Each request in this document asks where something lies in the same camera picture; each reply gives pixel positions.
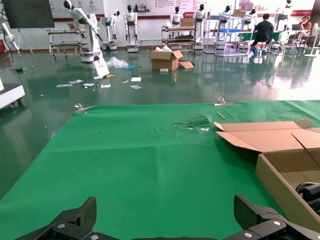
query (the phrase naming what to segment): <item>tv screen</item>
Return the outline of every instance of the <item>tv screen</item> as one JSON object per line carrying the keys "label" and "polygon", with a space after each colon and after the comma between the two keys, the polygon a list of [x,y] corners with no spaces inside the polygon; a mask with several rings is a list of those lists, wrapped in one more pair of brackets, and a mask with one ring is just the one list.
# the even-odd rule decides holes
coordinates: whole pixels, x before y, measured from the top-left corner
{"label": "tv screen", "polygon": [[2,0],[12,29],[54,28],[49,0]]}

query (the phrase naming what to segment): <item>cardboard flap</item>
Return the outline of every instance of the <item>cardboard flap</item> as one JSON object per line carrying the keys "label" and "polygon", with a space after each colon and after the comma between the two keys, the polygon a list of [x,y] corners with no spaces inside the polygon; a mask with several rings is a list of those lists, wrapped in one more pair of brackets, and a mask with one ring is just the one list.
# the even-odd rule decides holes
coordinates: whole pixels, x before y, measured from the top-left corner
{"label": "cardboard flap", "polygon": [[151,51],[150,59],[170,60],[172,52],[167,51]]}
{"label": "cardboard flap", "polygon": [[306,129],[306,128],[311,127],[313,125],[312,121],[306,120],[306,119],[302,119],[302,120],[298,120],[298,121],[294,121],[294,122],[303,129]]}
{"label": "cardboard flap", "polygon": [[173,55],[177,58],[180,59],[183,57],[182,53],[178,50],[178,51],[174,51]]}
{"label": "cardboard flap", "polygon": [[246,142],[235,137],[231,133],[223,132],[223,131],[217,131],[216,133],[236,147],[243,148],[243,149],[249,149],[249,150],[253,150],[253,151],[261,153],[261,151],[259,149],[251,146],[250,144],[247,144]]}
{"label": "cardboard flap", "polygon": [[193,69],[194,65],[190,61],[179,62],[179,64],[185,69]]}
{"label": "cardboard flap", "polygon": [[299,121],[273,121],[273,122],[243,122],[243,123],[218,123],[214,122],[219,129],[225,132],[242,131],[262,131],[262,130],[281,130],[281,129],[301,129],[311,126],[309,120]]}

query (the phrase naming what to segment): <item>green mat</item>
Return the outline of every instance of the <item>green mat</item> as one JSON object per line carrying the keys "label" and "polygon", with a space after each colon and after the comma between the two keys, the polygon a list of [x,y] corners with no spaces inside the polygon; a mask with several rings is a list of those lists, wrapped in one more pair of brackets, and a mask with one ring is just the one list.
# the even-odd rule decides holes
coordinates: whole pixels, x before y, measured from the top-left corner
{"label": "green mat", "polygon": [[74,114],[0,202],[2,239],[47,225],[89,196],[97,197],[94,230],[121,240],[234,234],[235,194],[279,208],[255,176],[258,154],[221,139],[212,121],[310,119],[318,127],[319,103],[96,106]]}
{"label": "green mat", "polygon": [[[274,39],[276,42],[279,41],[280,39],[280,35],[281,35],[281,31],[274,31],[274,32],[271,32],[270,33],[270,37],[272,39]],[[251,38],[251,32],[249,33],[241,33],[238,35],[238,37],[242,36],[242,42],[245,42],[245,41],[250,41],[250,38]],[[254,32],[253,35],[252,35],[252,40],[255,40],[257,37],[257,33]]]}

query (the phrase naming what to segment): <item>person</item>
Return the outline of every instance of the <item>person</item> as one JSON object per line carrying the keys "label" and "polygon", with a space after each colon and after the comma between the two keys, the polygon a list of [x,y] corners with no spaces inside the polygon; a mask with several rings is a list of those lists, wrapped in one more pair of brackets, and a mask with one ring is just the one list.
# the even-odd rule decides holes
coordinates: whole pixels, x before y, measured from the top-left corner
{"label": "person", "polygon": [[266,49],[272,40],[270,37],[270,33],[274,31],[274,26],[271,22],[268,21],[269,18],[270,18],[269,13],[264,14],[263,21],[258,23],[258,25],[255,26],[254,28],[254,32],[256,32],[256,38],[254,42],[251,44],[251,49],[254,54],[258,53],[258,49],[256,45],[259,42],[266,42],[264,47]]}
{"label": "person", "polygon": [[310,18],[308,16],[304,16],[299,24],[301,25],[301,29],[304,30],[300,32],[299,41],[301,41],[302,37],[306,37],[309,35],[309,32],[307,31],[311,30],[312,23],[310,22]]}

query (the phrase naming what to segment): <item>green floor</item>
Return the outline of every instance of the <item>green floor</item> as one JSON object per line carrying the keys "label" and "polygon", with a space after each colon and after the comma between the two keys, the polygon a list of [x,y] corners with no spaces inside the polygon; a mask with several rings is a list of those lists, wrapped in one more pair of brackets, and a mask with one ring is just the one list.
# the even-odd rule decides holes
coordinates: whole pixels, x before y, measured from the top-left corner
{"label": "green floor", "polygon": [[[1,56],[1,80],[23,84],[26,95],[24,106],[0,110],[0,199],[71,117],[77,103],[83,106],[215,103],[220,96],[227,102],[319,98],[318,58],[286,53],[247,60],[197,53],[195,57],[192,54],[184,57],[194,62],[193,70],[179,69],[162,75],[151,70],[149,53],[148,50],[139,54],[105,53],[106,60],[116,56],[135,70],[110,68],[116,78],[97,81],[93,80],[92,65],[81,63],[76,56],[58,57],[54,62],[47,52],[14,55],[14,67],[25,68],[23,74],[14,73],[8,58]],[[141,89],[123,83],[131,77],[142,77]],[[77,79],[85,83],[111,83],[111,88],[85,89],[81,84],[56,88]]]}

